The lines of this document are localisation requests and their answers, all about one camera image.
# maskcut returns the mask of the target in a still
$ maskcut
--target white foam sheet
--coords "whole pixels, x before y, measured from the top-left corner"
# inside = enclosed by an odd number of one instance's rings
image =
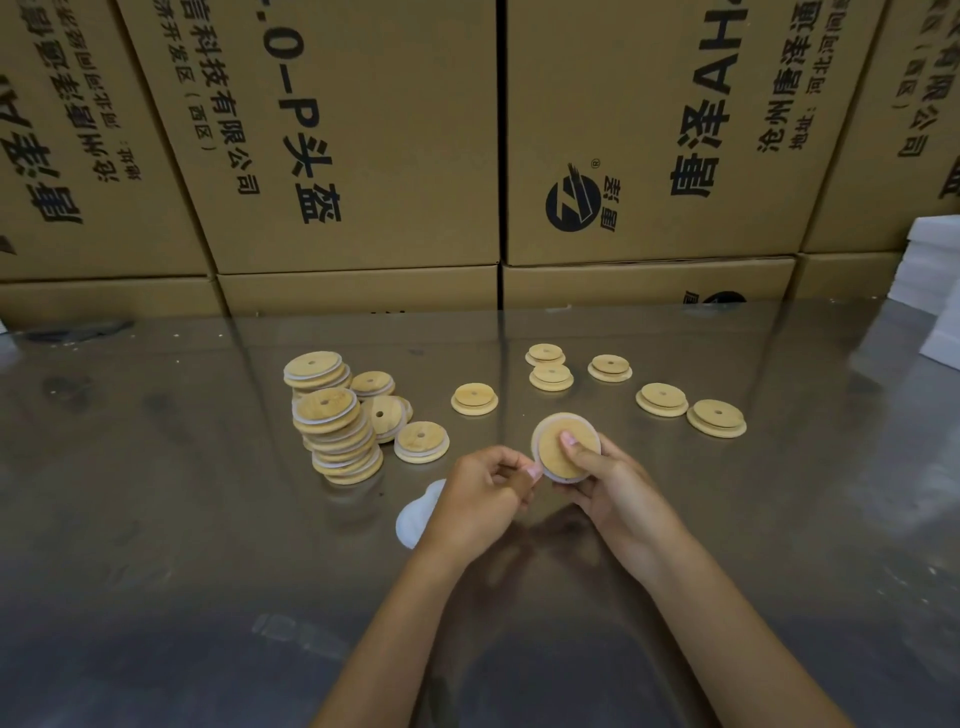
[[[440,493],[444,491],[444,485],[446,478],[433,481],[422,496],[407,503],[396,517],[396,537],[407,548],[413,548],[420,542],[420,536],[430,521]]]

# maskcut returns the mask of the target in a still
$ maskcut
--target finger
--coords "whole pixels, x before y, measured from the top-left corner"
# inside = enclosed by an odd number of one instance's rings
[[[573,434],[567,430],[560,433],[560,447],[564,454],[573,462],[591,475],[600,478],[610,477],[613,471],[613,459],[585,448],[577,442]]]
[[[499,468],[496,469],[496,472],[494,473],[493,477],[496,478],[500,476],[506,480],[508,477],[510,477],[514,473],[516,473],[516,468],[511,468],[509,465],[501,465]]]
[[[505,445],[493,445],[489,448],[478,450],[474,453],[476,457],[486,466],[490,473],[496,473],[501,466],[508,468],[526,468],[534,464],[534,461],[515,449],[508,448]]]
[[[578,491],[576,488],[569,485],[561,485],[560,483],[554,483],[553,487],[558,491],[563,493],[571,503],[575,503],[584,509],[584,513],[589,513],[590,510],[590,499],[585,496],[583,493]]]
[[[521,468],[513,475],[507,478],[504,488],[510,488],[519,502],[529,502],[533,494],[534,486],[537,481],[543,477],[543,468],[537,463],[531,463],[526,468]]]
[[[603,454],[609,455],[614,460],[622,460],[631,468],[633,468],[636,471],[636,474],[642,477],[647,483],[653,485],[653,480],[651,479],[650,474],[647,473],[646,468],[636,462],[633,457],[620,449],[617,444],[607,437],[607,435],[605,435],[603,432],[598,432],[597,434],[600,435],[600,451]]]

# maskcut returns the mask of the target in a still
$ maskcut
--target left hand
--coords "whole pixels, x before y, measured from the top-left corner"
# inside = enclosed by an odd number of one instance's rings
[[[542,475],[540,465],[502,445],[464,455],[447,476],[416,551],[465,569],[526,508]]]

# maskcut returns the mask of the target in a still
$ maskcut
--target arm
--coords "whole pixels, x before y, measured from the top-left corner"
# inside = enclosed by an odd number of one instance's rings
[[[728,728],[851,728],[633,458],[601,436],[601,453],[562,433],[564,452],[594,478],[562,487],[624,568],[647,589]]]
[[[496,446],[453,466],[410,561],[350,655],[313,728],[409,725],[444,606],[467,565],[526,507],[542,470]]]

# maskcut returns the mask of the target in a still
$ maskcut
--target black logo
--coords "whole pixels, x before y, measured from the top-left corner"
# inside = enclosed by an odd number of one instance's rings
[[[736,291],[720,291],[712,296],[707,296],[703,303],[745,303],[747,299]],[[700,303],[700,294],[693,291],[684,292],[684,303]]]
[[[704,303],[746,303],[747,300],[736,291],[720,291],[704,299]]]
[[[572,164],[566,168],[570,174],[554,184],[546,196],[546,219],[559,231],[576,232],[592,223],[599,214],[600,187],[591,178],[581,175]]]

